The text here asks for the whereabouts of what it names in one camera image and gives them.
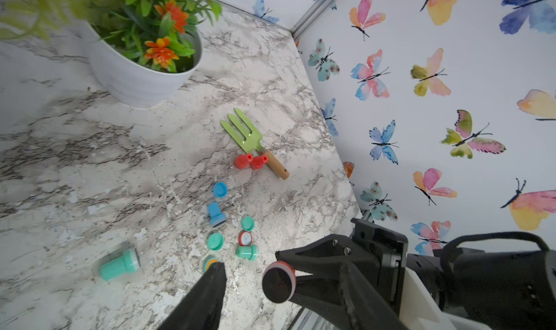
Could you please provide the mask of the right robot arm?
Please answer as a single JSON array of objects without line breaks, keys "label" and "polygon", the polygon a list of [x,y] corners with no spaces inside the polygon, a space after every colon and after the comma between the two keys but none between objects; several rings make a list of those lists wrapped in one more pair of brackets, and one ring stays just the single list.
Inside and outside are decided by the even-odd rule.
[{"label": "right robot arm", "polygon": [[555,328],[555,252],[540,237],[467,235],[420,256],[403,234],[353,223],[349,237],[277,252],[262,279],[266,298],[339,329]]}]

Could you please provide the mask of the green stamp with red cap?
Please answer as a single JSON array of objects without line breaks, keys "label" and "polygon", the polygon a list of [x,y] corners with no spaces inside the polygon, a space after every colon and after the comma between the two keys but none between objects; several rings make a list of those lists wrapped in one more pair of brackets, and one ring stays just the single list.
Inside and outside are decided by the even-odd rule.
[{"label": "green stamp with red cap", "polygon": [[289,301],[296,285],[295,270],[283,261],[271,263],[264,271],[262,289],[271,302],[280,304]]}]

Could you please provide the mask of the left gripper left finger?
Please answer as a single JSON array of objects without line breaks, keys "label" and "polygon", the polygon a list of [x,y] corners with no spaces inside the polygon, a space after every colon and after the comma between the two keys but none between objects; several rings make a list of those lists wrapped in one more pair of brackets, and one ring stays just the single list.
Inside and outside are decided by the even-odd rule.
[{"label": "left gripper left finger", "polygon": [[213,263],[157,329],[218,329],[226,284],[224,263]]}]

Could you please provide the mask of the red stamp white base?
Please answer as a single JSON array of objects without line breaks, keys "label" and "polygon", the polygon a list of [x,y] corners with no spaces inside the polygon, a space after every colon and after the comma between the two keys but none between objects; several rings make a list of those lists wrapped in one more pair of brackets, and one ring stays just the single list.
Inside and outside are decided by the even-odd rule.
[{"label": "red stamp white base", "polygon": [[234,165],[237,169],[248,168],[253,160],[253,156],[250,153],[239,155],[235,158]]}]

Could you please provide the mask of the red stamp cap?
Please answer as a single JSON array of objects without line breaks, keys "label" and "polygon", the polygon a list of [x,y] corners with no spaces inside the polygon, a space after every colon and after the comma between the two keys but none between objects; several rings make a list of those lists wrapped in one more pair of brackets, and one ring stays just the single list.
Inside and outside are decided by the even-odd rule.
[{"label": "red stamp cap", "polygon": [[250,162],[250,167],[253,170],[262,169],[268,163],[268,160],[269,160],[268,157],[265,155],[252,157],[252,160]]}]

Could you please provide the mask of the red stamp with picture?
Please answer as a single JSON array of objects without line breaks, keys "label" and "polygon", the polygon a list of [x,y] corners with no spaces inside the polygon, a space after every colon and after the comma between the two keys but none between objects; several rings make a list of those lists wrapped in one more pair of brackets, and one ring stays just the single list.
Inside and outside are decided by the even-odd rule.
[{"label": "red stamp with picture", "polygon": [[253,243],[252,234],[249,231],[242,231],[238,236],[238,244],[241,247],[251,246]]}]

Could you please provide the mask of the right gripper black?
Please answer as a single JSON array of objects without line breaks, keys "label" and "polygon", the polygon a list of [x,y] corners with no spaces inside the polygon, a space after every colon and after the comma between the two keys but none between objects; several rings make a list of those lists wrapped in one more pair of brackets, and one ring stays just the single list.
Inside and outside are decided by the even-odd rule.
[{"label": "right gripper black", "polygon": [[278,261],[312,275],[299,276],[290,302],[314,311],[327,321],[347,321],[340,300],[340,268],[353,263],[396,314],[400,312],[408,239],[396,231],[359,218],[351,220],[349,237],[330,234],[305,247],[275,253]]}]

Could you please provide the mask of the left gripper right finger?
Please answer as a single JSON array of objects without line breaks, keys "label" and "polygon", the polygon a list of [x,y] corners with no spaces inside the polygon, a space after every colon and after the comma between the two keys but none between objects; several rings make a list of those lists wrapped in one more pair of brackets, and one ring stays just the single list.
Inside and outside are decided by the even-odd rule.
[{"label": "left gripper right finger", "polygon": [[345,322],[339,329],[407,329],[399,316],[366,280],[354,263],[345,260],[340,267],[340,305]]}]

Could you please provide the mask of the blue stamp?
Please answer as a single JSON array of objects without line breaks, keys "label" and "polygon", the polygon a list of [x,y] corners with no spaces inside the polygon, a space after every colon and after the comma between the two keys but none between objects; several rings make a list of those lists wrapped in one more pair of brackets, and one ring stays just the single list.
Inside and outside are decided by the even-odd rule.
[{"label": "blue stamp", "polygon": [[216,228],[227,221],[226,215],[222,212],[218,203],[211,203],[207,206],[208,214],[210,216],[209,223],[212,227]]}]

